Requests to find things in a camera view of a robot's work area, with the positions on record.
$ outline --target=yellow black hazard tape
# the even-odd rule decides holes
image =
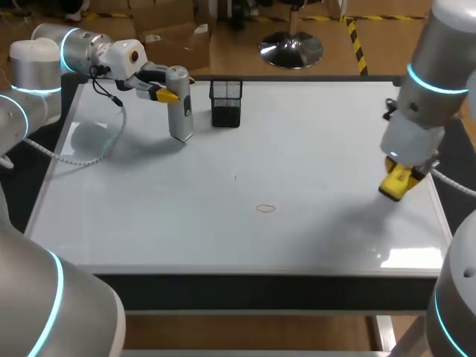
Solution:
[[[84,13],[86,20],[94,19],[129,19],[131,16],[125,13]]]
[[[352,20],[373,20],[373,21],[384,21],[384,20],[401,20],[401,21],[413,21],[413,20],[426,20],[428,17],[424,16],[403,16],[403,15],[368,15],[368,16],[345,16],[346,19]]]
[[[384,20],[401,20],[401,21],[413,21],[413,20],[426,20],[427,17],[424,16],[403,16],[403,15],[368,15],[368,16],[307,16],[299,18],[299,21],[339,21],[346,22],[350,20],[373,20],[373,21],[384,21]],[[246,18],[250,22],[288,22],[286,17],[276,17],[276,16],[252,16]]]
[[[356,53],[360,75],[368,76],[369,73],[367,70],[367,63],[365,62],[365,58],[364,58],[364,52],[362,51],[360,41],[358,40],[358,37],[357,37],[356,21],[352,19],[347,19],[347,28],[349,29],[349,35],[352,40],[354,51]]]
[[[58,14],[58,13],[20,13],[20,12],[10,12],[10,11],[2,11],[1,14],[5,17],[54,17],[55,19],[57,18],[63,18],[64,14]],[[86,20],[94,20],[94,19],[129,19],[131,18],[130,15],[127,15],[125,13],[84,13],[83,18]]]
[[[248,22],[288,22],[289,19],[286,17],[275,17],[275,16],[252,16],[245,19]],[[338,17],[332,16],[307,16],[299,18],[299,21],[338,21]]]

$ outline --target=black mesh pencil cup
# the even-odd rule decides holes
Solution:
[[[211,125],[237,128],[241,117],[243,81],[212,80],[210,83]]]

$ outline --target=floor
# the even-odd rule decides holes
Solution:
[[[348,15],[425,16],[431,0],[349,0]],[[287,16],[287,7],[277,6],[263,16]],[[305,16],[328,16],[322,4],[309,6]],[[0,68],[6,72],[8,46],[26,39],[30,31],[17,19],[0,22]],[[47,21],[36,19],[35,23]],[[358,38],[367,61],[369,75],[400,75],[405,72],[424,20],[371,21],[356,24]],[[135,36],[128,19],[83,21],[82,27],[109,34],[113,39]],[[239,33],[219,23],[210,40],[210,67],[194,74],[235,75],[358,75],[359,69],[345,24],[338,22],[300,22],[300,30],[319,37],[324,58],[301,71],[287,71],[264,63],[257,55],[257,45],[267,34],[284,30],[286,23],[247,23]],[[0,80],[0,87],[7,88]],[[462,108],[463,122],[476,147],[476,128],[469,108]],[[399,338],[413,318],[393,318]],[[126,348],[180,349],[266,349],[266,350],[371,350],[368,320],[359,316],[129,316]]]

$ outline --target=white table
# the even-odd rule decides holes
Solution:
[[[437,277],[451,233],[431,177],[398,204],[377,191],[392,83],[246,82],[238,129],[210,126],[197,83],[186,144],[169,136],[165,105],[106,85],[128,127],[98,165],[50,165],[26,232],[44,247],[111,276]],[[82,86],[56,152],[92,158],[119,126]]]

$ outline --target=chrome chair base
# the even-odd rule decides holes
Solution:
[[[260,44],[260,56],[267,63],[280,68],[300,69],[319,62],[324,49],[321,41],[305,32],[291,35],[276,32]]]

